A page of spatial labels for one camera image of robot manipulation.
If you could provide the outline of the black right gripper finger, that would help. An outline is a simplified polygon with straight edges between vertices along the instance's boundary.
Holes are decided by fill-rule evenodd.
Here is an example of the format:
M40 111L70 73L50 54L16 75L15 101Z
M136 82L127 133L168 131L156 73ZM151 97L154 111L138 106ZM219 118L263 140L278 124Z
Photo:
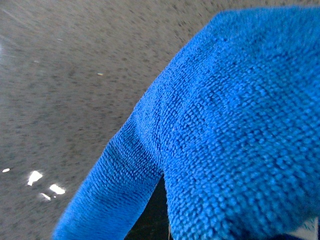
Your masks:
M170 238L167 193L164 178L161 178L145 210L125 239L169 240Z

